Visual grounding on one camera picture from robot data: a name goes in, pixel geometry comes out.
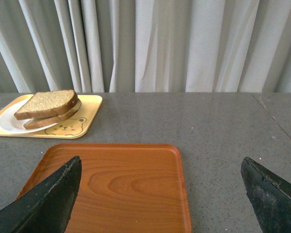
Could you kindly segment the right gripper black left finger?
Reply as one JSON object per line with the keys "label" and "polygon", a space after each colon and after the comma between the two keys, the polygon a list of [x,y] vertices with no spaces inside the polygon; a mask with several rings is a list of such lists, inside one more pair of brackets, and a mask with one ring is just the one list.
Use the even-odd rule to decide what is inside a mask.
{"label": "right gripper black left finger", "polygon": [[65,232],[78,195],[81,172],[81,159],[74,156],[0,210],[0,233]]}

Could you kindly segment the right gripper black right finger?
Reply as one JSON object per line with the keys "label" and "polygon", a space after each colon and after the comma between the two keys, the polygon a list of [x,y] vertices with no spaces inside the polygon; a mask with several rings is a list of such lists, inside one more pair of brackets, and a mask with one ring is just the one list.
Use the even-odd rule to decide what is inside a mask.
{"label": "right gripper black right finger", "polygon": [[291,183],[245,157],[241,175],[247,197],[264,233],[291,233]]}

